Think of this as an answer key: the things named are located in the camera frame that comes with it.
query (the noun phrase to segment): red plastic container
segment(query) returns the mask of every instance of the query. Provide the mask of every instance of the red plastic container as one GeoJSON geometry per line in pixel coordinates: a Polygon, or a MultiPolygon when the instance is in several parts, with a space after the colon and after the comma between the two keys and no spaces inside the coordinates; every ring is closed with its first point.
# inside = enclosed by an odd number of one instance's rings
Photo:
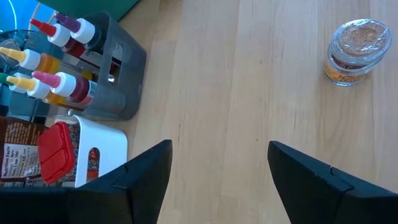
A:
{"type": "MultiPolygon", "coordinates": [[[[45,183],[75,181],[80,126],[57,122],[39,136],[39,161],[45,183]]],[[[87,155],[88,181],[98,177],[100,154],[92,149],[87,155]]]]}

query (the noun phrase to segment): jar lid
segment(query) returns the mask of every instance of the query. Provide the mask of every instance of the jar lid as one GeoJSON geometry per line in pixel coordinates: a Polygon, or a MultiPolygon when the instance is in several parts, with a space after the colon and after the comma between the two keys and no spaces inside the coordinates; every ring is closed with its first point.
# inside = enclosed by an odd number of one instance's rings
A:
{"type": "Polygon", "coordinates": [[[68,125],[57,122],[45,130],[37,140],[42,178],[51,184],[73,169],[75,155],[69,137],[68,125]]]}
{"type": "Polygon", "coordinates": [[[341,25],[333,34],[331,53],[349,65],[367,65],[384,56],[392,35],[379,21],[358,19],[341,25]]]}

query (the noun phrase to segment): bottle label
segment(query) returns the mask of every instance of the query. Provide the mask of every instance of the bottle label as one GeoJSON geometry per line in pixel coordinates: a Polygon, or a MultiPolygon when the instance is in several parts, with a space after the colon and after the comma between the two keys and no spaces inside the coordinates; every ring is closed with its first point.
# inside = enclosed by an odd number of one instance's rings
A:
{"type": "Polygon", "coordinates": [[[340,84],[352,84],[359,82],[361,79],[363,79],[366,74],[362,75],[346,75],[342,74],[336,70],[334,70],[327,61],[323,64],[323,71],[325,72],[325,75],[331,79],[334,82],[340,83],[340,84]]]}
{"type": "Polygon", "coordinates": [[[101,66],[102,55],[97,52],[92,52],[90,50],[85,50],[80,56],[81,59],[86,60],[89,63],[92,63],[98,67],[101,66]]]}
{"type": "Polygon", "coordinates": [[[83,101],[80,102],[82,105],[89,105],[95,96],[95,92],[97,91],[97,83],[88,80],[89,88],[88,88],[88,93],[87,96],[83,101]]]}

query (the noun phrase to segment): orange label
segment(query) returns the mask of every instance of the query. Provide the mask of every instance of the orange label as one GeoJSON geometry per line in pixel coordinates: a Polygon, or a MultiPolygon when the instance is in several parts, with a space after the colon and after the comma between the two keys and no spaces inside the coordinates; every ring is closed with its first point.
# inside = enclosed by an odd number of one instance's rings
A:
{"type": "Polygon", "coordinates": [[[328,62],[325,62],[323,64],[323,70],[325,71],[325,73],[328,76],[328,78],[330,78],[333,81],[342,82],[342,83],[358,82],[362,78],[364,78],[365,75],[366,75],[366,74],[364,74],[364,75],[345,75],[345,74],[342,74],[342,73],[337,72],[334,69],[332,69],[329,66],[328,62]]]}

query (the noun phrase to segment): green cap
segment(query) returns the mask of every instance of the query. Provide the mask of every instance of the green cap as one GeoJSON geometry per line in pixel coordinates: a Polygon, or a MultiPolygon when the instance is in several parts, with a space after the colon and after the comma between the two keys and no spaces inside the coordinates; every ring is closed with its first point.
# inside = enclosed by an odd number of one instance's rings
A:
{"type": "Polygon", "coordinates": [[[12,76],[13,77],[13,75],[8,75],[8,74],[5,74],[5,73],[0,73],[0,82],[1,83],[4,83],[4,84],[7,84],[7,85],[9,85],[9,86],[13,86],[14,84],[12,84],[11,82],[7,82],[7,77],[8,76],[12,76]]]}

